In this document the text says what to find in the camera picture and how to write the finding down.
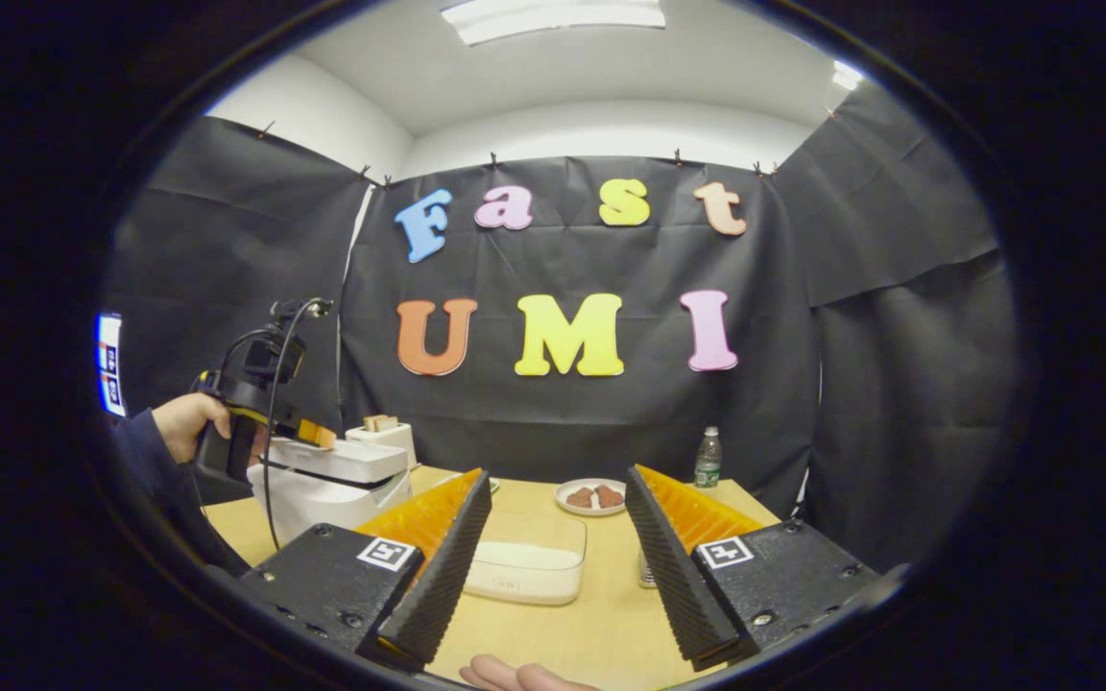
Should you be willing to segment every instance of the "foam letter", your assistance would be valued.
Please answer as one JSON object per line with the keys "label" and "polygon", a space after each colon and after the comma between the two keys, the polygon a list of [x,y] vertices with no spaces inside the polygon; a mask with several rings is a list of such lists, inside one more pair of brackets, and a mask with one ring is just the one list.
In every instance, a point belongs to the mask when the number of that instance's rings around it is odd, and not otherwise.
{"label": "foam letter", "polygon": [[617,358],[617,310],[623,299],[617,294],[588,294],[578,306],[574,324],[567,324],[552,294],[528,294],[519,300],[519,310],[528,315],[523,329],[523,358],[514,363],[514,373],[523,376],[545,376],[550,364],[544,359],[544,346],[556,370],[571,371],[578,348],[578,373],[583,376],[615,376],[626,366]]}
{"label": "foam letter", "polygon": [[414,374],[442,376],[451,374],[461,364],[469,350],[469,315],[476,311],[477,302],[467,297],[442,303],[442,308],[451,315],[448,325],[447,350],[442,355],[426,353],[426,324],[434,313],[434,303],[428,301],[399,302],[399,363]]}
{"label": "foam letter", "polygon": [[601,219],[608,224],[641,224],[651,218],[641,179],[609,179],[601,185]]}
{"label": "foam letter", "polygon": [[526,187],[510,185],[494,187],[483,193],[483,200],[489,201],[477,210],[477,224],[484,228],[507,227],[510,230],[522,230],[532,224],[532,193]]}
{"label": "foam letter", "polygon": [[731,205],[740,205],[741,198],[735,192],[726,191],[724,184],[703,185],[695,189],[695,197],[707,206],[707,220],[711,228],[724,235],[741,235],[745,232],[745,219],[732,218]]}
{"label": "foam letter", "polygon": [[689,358],[689,368],[695,371],[728,370],[739,362],[737,354],[728,349],[724,302],[728,295],[719,290],[695,290],[680,297],[695,325],[695,354]]}
{"label": "foam letter", "polygon": [[435,235],[435,230],[447,230],[447,210],[439,205],[449,205],[451,192],[439,189],[438,192],[430,193],[416,205],[399,211],[396,214],[396,222],[404,224],[404,232],[408,233],[408,244],[411,252],[408,252],[408,261],[416,264],[427,255],[438,252],[442,244],[447,244],[445,237]]}

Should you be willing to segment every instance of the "black cable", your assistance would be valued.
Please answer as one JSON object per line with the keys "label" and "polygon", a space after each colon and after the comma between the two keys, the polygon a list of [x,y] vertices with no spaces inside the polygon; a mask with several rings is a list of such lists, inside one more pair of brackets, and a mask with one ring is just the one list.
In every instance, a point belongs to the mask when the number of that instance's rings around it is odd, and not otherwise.
{"label": "black cable", "polygon": [[289,325],[289,333],[284,334],[284,345],[280,346],[280,362],[275,363],[272,395],[268,397],[267,402],[267,433],[263,443],[263,503],[267,505],[267,527],[272,531],[272,544],[275,545],[276,552],[280,552],[280,540],[275,537],[275,520],[272,516],[272,480],[271,472],[269,472],[272,469],[272,415],[275,412],[275,390],[280,388],[280,368],[284,367],[284,355],[289,350],[289,342],[293,341],[293,332],[298,328],[298,324],[302,321],[302,317],[306,316],[306,310],[310,310],[311,306],[320,302],[324,302],[324,299],[311,297],[310,301],[306,301],[302,305],[301,310],[298,310],[298,314],[293,317],[293,323]]}
{"label": "black cable", "polygon": [[229,349],[225,350],[225,358],[222,360],[220,360],[220,371],[221,373],[225,371],[225,368],[227,368],[229,366],[229,359],[231,359],[233,357],[233,353],[238,348],[241,348],[241,346],[244,345],[244,343],[247,341],[249,341],[249,339],[251,339],[251,338],[253,338],[255,336],[267,336],[268,333],[271,333],[271,332],[269,332],[265,328],[255,328],[254,331],[241,334],[241,336],[237,337],[237,341],[233,341],[232,343],[229,343]]}

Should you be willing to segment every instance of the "ceiling light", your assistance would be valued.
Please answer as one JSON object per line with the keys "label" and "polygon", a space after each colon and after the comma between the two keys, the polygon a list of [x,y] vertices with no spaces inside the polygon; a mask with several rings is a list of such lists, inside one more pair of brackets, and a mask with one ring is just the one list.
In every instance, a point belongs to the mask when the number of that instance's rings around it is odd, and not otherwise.
{"label": "ceiling light", "polygon": [[844,64],[844,62],[834,61],[835,84],[847,88],[847,91],[855,91],[855,87],[859,86],[862,78],[864,78],[864,75],[857,73],[855,67]]}
{"label": "ceiling light", "polygon": [[470,0],[442,10],[463,43],[572,25],[664,28],[659,0]]}

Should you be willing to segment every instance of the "monitor screen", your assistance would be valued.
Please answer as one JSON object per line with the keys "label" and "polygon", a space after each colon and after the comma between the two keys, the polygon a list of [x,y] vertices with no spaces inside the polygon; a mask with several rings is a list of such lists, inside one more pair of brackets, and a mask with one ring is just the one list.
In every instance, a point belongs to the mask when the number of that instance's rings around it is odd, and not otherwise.
{"label": "monitor screen", "polygon": [[101,375],[101,402],[105,410],[115,416],[126,417],[127,405],[123,402],[122,389],[118,386],[118,333],[122,331],[122,316],[105,314],[97,317],[96,355],[97,370]]}

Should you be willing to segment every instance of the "dark sleeve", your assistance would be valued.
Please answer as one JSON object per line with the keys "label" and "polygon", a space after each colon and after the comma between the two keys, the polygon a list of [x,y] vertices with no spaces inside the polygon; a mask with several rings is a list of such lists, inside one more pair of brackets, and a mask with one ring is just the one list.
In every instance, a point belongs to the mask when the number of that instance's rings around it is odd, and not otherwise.
{"label": "dark sleeve", "polygon": [[189,463],[173,460],[150,408],[122,420],[113,430],[113,438],[142,489],[207,564],[218,565],[233,576],[250,569],[204,515]]}

